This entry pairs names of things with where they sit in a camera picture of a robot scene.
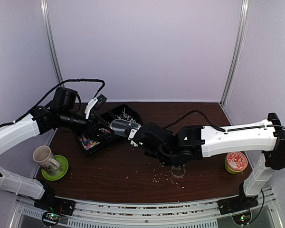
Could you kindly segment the beige ceramic mug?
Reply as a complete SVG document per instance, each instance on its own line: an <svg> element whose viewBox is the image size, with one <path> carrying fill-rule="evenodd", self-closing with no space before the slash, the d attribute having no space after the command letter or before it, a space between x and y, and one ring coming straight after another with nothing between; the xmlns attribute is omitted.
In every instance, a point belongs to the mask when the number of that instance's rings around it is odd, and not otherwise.
<svg viewBox="0 0 285 228"><path fill-rule="evenodd" d="M52 150L46 146L40 146L33 152L33 160L50 176L57 176L60 172L60 163L55 159Z"/></svg>

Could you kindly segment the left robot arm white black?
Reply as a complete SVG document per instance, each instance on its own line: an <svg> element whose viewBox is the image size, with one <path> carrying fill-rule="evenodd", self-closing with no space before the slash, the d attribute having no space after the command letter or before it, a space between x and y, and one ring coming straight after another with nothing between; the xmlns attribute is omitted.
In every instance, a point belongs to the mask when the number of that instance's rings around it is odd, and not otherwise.
<svg viewBox="0 0 285 228"><path fill-rule="evenodd" d="M108 122L94 113L101 108L107 98L104 95L92 98L82 114L72 111L78 98L77 91L59 87L52 101L46 106L38 105L19 121L1 127L0 156L29 138L59 127L84 133L93 140L113 134ZM40 203L49 211L54 211L59 206L58 199L47 192L47 187L43 183L7 171L1 166L0 190L40 200Z"/></svg>

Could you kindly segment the green saucer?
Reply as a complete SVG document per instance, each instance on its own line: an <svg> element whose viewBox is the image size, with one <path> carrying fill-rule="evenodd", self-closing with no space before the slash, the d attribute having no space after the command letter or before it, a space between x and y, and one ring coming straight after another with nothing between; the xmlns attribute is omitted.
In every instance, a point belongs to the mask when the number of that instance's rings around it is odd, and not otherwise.
<svg viewBox="0 0 285 228"><path fill-rule="evenodd" d="M56 176L51 176L46 173L43 169L41 170L42 176L49 181L57 181L65 176L68 171L69 163L66 157L62 155L55 155L55 159L60 163L60 171Z"/></svg>

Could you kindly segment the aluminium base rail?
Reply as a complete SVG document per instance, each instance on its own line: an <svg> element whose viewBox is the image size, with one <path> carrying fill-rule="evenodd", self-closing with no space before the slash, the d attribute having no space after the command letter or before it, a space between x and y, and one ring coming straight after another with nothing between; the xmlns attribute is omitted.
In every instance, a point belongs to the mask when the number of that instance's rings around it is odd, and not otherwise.
<svg viewBox="0 0 285 228"><path fill-rule="evenodd" d="M130 204L75 199L72 215L63 215L56 228L238 228L241 215L251 213L250 228L284 228L271 187L258 196L259 205L221 214L219 199Z"/></svg>

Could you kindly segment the right aluminium frame post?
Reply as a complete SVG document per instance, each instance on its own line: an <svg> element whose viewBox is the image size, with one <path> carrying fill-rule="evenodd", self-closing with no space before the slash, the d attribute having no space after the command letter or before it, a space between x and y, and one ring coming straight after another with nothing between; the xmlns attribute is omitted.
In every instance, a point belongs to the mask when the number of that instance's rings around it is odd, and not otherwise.
<svg viewBox="0 0 285 228"><path fill-rule="evenodd" d="M220 101L220 104L223 108L226 108L228 105L228 100L231 96L232 88L235 82L238 65L239 65L239 57L240 57L241 50L243 48L245 34L247 30L250 3L251 3L250 0L242 1L234 51L232 54L231 64L230 64L229 71L228 71L227 81L226 81L223 95Z"/></svg>

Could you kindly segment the black three-compartment candy bin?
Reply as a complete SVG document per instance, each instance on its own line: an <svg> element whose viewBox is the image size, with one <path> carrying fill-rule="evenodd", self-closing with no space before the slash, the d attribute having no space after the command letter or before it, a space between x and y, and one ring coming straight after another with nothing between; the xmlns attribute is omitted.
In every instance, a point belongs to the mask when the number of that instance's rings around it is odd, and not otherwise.
<svg viewBox="0 0 285 228"><path fill-rule="evenodd" d="M121 104L100 116L109 124L115 119L126 120L140 125L143 124L140 115L126 104ZM73 135L82 152L87 156L100 151L119 139L123 139L123 137L116 134L109 135L102 140L92 140L89 136L80 132L74 132Z"/></svg>

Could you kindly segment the green tin orange patterned lid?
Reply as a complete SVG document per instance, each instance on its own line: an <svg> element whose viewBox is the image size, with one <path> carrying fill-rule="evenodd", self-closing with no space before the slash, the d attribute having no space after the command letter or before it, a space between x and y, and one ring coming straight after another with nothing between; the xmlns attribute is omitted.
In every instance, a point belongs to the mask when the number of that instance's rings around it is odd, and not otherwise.
<svg viewBox="0 0 285 228"><path fill-rule="evenodd" d="M230 152L225 157L225 169L231 174L243 172L248 166L248 159L242 152Z"/></svg>

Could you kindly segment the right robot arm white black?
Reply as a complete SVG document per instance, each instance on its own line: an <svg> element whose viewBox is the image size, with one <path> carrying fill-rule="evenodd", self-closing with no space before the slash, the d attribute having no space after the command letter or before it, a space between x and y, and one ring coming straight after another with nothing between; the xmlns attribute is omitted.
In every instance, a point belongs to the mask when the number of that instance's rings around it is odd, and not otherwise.
<svg viewBox="0 0 285 228"><path fill-rule="evenodd" d="M130 126L125 133L131 145L174 167L219 154L261 151L256 167L240 188L242 193L234 199L234 206L240 210L252 202L275 171L285 168L285 127L275 113L245 125L186 126L173 134L167 128L148 123Z"/></svg>

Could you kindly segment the aluminium frame post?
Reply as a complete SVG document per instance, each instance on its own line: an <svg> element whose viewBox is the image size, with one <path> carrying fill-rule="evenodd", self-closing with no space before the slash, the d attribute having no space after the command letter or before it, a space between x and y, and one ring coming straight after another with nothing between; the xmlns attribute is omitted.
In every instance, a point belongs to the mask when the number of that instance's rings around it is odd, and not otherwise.
<svg viewBox="0 0 285 228"><path fill-rule="evenodd" d="M228 71L227 81L226 81L223 95L220 101L220 104L223 108L226 108L228 105L228 100L231 96L232 88L235 82L238 65L239 65L239 57L240 57L241 50L243 48L245 34L247 30L250 3L251 3L250 0L242 1L234 51L232 54L231 64L230 64L229 71Z"/></svg>
<svg viewBox="0 0 285 228"><path fill-rule="evenodd" d="M47 0L40 0L40 6L41 6L41 13L42 13L42 18L45 26L45 31L47 35L47 41L49 45L49 51L50 51L50 57L52 60L52 64L54 67L55 75L57 78L57 81L60 83L63 81L62 75L61 75L61 70L57 58L57 52L55 48L55 43L54 43L54 37L53 37L53 32L51 28L51 23L50 23L50 15L49 15L49 10L48 10L48 1Z"/></svg>

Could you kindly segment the left aluminium frame post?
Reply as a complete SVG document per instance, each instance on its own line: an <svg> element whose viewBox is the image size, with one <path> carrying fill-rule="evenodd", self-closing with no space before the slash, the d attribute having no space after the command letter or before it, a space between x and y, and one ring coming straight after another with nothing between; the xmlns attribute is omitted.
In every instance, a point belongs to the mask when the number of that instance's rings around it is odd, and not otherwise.
<svg viewBox="0 0 285 228"><path fill-rule="evenodd" d="M57 81L60 83L63 81L62 75L61 75L61 70L57 58L57 52L55 48L55 43L54 43L54 37L53 37L53 32L51 28L51 23L50 23L50 15L49 15L49 10L48 10L48 1L47 0L40 0L40 6L41 6L41 13L42 13L42 18L45 26L45 31L47 35L47 41L49 45L49 51L50 51L50 57L52 60L52 64L54 67L55 75L57 78Z"/></svg>

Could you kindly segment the metal scoop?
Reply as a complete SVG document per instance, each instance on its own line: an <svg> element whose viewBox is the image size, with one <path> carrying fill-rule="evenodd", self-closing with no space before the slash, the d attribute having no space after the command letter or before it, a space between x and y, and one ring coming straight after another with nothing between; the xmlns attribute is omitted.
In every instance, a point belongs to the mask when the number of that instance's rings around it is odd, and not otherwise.
<svg viewBox="0 0 285 228"><path fill-rule="evenodd" d="M139 123L130 122L122 119L115 119L111 122L110 128L118 136L128 138L131 130L139 130L141 125Z"/></svg>

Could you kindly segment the clear plastic jar lid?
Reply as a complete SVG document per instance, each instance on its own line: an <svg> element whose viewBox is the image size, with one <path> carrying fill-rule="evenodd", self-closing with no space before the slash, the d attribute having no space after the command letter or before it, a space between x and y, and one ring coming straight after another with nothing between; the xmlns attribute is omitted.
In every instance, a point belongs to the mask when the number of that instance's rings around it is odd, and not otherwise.
<svg viewBox="0 0 285 228"><path fill-rule="evenodd" d="M175 178L183 178L186 173L186 169L184 166L172 166L171 175Z"/></svg>

